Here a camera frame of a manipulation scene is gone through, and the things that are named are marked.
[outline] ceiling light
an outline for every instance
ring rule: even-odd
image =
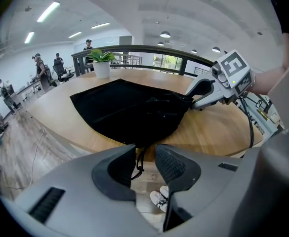
[[[91,29],[95,29],[95,28],[98,28],[98,27],[101,27],[101,26],[107,26],[107,25],[110,25],[110,23],[104,23],[104,24],[100,24],[100,25],[97,25],[97,26],[93,26],[93,27],[91,27]]]
[[[43,22],[45,18],[57,7],[59,6],[59,2],[53,2],[38,18],[37,22]]]
[[[69,36],[69,38],[73,38],[73,37],[75,37],[76,35],[81,34],[81,33],[82,33],[82,32],[75,33],[75,34]]]
[[[221,53],[221,50],[219,47],[215,46],[213,49],[212,49],[214,52],[216,53]]]
[[[34,32],[31,32],[28,34],[26,40],[25,40],[25,44],[28,44],[31,41],[32,36],[34,35]]]
[[[170,38],[170,34],[169,34],[169,32],[167,32],[167,31],[162,32],[162,33],[160,34],[160,36],[163,37],[163,38]]]

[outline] black wire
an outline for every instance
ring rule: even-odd
[[[135,176],[133,176],[133,177],[131,178],[131,180],[134,180],[134,179],[136,179],[136,178],[138,178],[139,176],[142,175],[142,172],[144,171],[144,169],[143,169],[144,155],[145,155],[145,152],[147,151],[148,148],[149,148],[149,146],[146,146],[146,147],[141,151],[141,153],[138,155],[138,158],[137,158],[137,160],[136,160],[136,169],[139,170],[139,172],[138,172]]]
[[[249,124],[249,133],[250,133],[250,143],[249,143],[249,148],[253,147],[253,144],[254,144],[254,130],[253,130],[253,123],[251,121],[251,118],[250,118],[250,114],[247,110],[247,103],[245,101],[245,99],[243,97],[239,97],[239,100],[243,106],[243,109],[244,109],[244,113],[245,115],[247,116],[248,118],[248,124]]]

